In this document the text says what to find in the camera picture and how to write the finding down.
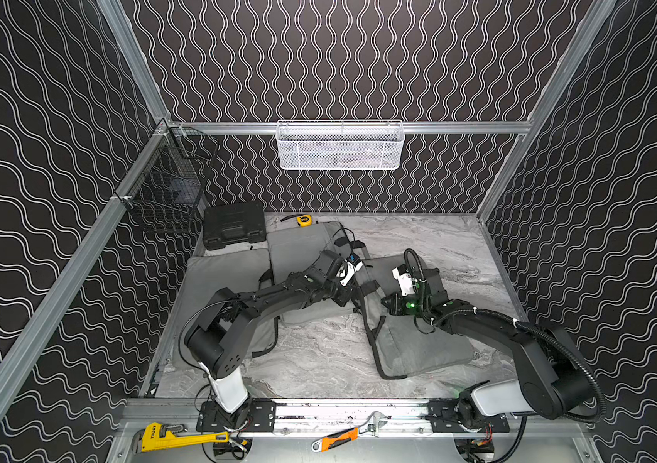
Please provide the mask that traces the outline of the grey zippered laptop bag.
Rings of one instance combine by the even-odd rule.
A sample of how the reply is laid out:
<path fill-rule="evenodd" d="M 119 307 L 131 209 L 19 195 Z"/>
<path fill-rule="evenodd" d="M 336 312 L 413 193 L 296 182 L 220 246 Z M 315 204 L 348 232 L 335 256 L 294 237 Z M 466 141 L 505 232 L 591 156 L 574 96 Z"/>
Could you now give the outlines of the grey zippered laptop bag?
<path fill-rule="evenodd" d="M 391 314 L 382 304 L 401 289 L 392 271 L 404 263 L 401 255 L 366 260 L 356 276 L 363 296 L 357 306 L 380 377 L 400 380 L 470 362 L 467 338 L 434 331 L 419 316 Z"/>

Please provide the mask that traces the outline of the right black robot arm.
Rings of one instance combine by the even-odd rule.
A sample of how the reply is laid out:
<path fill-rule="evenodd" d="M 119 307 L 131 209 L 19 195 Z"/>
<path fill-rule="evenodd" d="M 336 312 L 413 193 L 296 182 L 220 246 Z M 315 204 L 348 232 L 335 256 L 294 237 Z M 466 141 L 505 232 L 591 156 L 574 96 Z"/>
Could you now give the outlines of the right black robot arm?
<path fill-rule="evenodd" d="M 459 422 L 479 428 L 502 414 L 567 418 L 594 424 L 604 417 L 607 400 L 596 375 L 569 333 L 554 325 L 542 328 L 461 299 L 442 301 L 423 284 L 409 295 L 396 291 L 382 298 L 392 316 L 410 316 L 444 332 L 493 347 L 513 360 L 517 377 L 481 382 L 459 394 Z"/>

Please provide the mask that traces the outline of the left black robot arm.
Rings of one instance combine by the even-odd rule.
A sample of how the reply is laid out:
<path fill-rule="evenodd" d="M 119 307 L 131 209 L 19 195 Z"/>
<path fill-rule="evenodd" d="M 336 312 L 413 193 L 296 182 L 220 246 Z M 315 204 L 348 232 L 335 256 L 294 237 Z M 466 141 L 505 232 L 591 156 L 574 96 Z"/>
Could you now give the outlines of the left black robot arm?
<path fill-rule="evenodd" d="M 287 312 L 331 300 L 345 306 L 355 293 L 355 274 L 363 268 L 358 254 L 343 257 L 324 250 L 301 272 L 258 291 L 222 289 L 184 332 L 184 345 L 204 370 L 216 404 L 227 415 L 245 409 L 249 393 L 241 364 L 257 329 Z"/>

